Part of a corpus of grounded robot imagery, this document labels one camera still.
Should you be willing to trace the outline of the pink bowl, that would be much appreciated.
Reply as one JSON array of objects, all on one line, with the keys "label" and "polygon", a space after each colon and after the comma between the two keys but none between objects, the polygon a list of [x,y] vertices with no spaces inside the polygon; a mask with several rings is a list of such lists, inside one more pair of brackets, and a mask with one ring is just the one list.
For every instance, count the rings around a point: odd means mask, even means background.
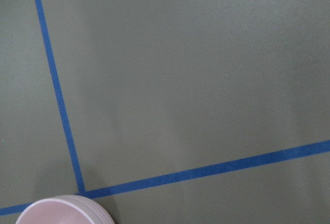
[{"label": "pink bowl", "polygon": [[42,199],[28,206],[16,224],[26,223],[110,223],[114,220],[97,202],[78,195]]}]

